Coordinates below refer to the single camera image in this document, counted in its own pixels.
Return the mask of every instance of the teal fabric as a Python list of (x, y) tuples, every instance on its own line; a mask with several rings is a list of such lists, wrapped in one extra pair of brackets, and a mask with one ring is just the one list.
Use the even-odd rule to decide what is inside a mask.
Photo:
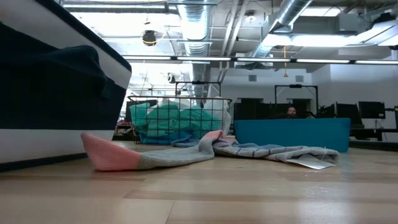
[(201, 139), (209, 131), (220, 126), (221, 121), (199, 106), (179, 110), (175, 104), (166, 104), (153, 109), (148, 115), (148, 103), (130, 106), (131, 120), (136, 130), (147, 137), (162, 137), (178, 131), (191, 131), (195, 139)]

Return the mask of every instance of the wooden floor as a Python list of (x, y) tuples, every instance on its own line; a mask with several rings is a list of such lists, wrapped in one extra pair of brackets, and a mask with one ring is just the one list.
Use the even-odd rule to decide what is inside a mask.
[(351, 149), (324, 170), (216, 157), (138, 172), (95, 172), (88, 159), (3, 172), (0, 223), (396, 224), (398, 153)]

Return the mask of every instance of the wire basket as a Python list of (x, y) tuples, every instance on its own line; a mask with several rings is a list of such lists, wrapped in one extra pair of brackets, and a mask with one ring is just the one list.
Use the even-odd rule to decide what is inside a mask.
[(174, 96), (128, 96), (134, 143), (194, 142), (206, 133), (229, 130), (231, 99)]

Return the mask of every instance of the computer monitor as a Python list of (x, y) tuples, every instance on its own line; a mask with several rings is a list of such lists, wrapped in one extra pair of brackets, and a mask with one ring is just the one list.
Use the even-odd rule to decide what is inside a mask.
[(338, 118), (351, 119), (352, 125), (363, 125), (361, 115), (356, 104), (336, 103), (336, 115)]
[(358, 102), (359, 112), (362, 118), (385, 119), (386, 107), (383, 102)]

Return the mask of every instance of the desk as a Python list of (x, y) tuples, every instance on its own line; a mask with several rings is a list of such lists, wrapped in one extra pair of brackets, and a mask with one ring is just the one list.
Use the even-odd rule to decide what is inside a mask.
[(398, 129), (353, 128), (349, 135), (357, 139), (377, 138), (378, 141), (383, 141), (383, 133), (398, 133)]

